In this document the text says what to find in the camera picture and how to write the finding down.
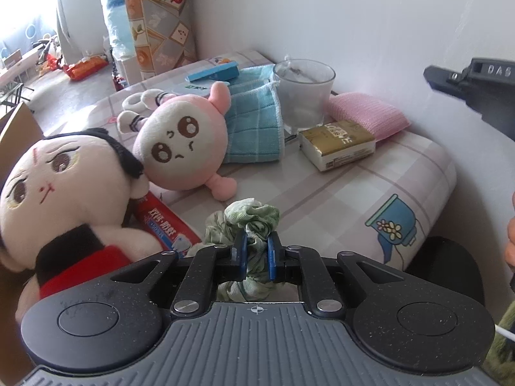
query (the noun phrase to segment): pink cushion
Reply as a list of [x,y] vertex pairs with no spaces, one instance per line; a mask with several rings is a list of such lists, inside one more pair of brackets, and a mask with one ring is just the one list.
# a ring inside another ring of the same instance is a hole
[[396,107],[359,92],[331,96],[325,111],[335,120],[352,120],[359,123],[378,141],[410,125],[406,116]]

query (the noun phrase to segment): gold tissue package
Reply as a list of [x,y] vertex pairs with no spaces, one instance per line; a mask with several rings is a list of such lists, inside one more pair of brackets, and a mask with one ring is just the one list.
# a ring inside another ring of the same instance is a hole
[[300,149],[320,171],[375,152],[375,138],[351,120],[328,123],[299,133]]

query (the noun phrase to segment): white cable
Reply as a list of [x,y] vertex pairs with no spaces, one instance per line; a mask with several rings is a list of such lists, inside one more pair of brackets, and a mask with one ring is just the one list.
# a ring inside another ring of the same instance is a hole
[[515,342],[515,334],[507,329],[501,328],[499,325],[495,325],[495,332],[502,335],[504,338]]

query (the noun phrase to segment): checkered bedsheet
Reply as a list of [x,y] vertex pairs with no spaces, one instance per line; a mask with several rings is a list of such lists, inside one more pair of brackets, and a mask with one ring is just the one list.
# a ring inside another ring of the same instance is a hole
[[[269,61],[256,51],[223,55],[152,77],[79,112],[60,132],[105,127],[131,149],[136,134],[120,135],[116,116],[122,101],[147,88],[169,90],[186,74],[215,65],[223,58],[241,68]],[[299,150],[297,140],[285,146],[280,162],[227,164],[220,173],[238,181],[236,199],[254,197],[281,211],[277,229],[285,245],[315,248],[325,257],[352,250],[401,269],[413,259],[436,222],[456,184],[456,171],[445,150],[410,132],[378,144],[364,160],[319,172]],[[200,235],[205,218],[227,203],[205,188],[186,192],[151,190]]]

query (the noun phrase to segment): pink bunny plush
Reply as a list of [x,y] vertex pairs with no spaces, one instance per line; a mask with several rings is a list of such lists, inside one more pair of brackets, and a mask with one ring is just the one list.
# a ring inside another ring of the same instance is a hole
[[233,197],[236,180],[217,174],[227,150],[227,86],[214,83],[208,99],[150,89],[141,101],[155,110],[149,118],[125,110],[117,124],[122,133],[138,132],[132,153],[143,163],[148,179],[167,190],[206,185],[217,200]]

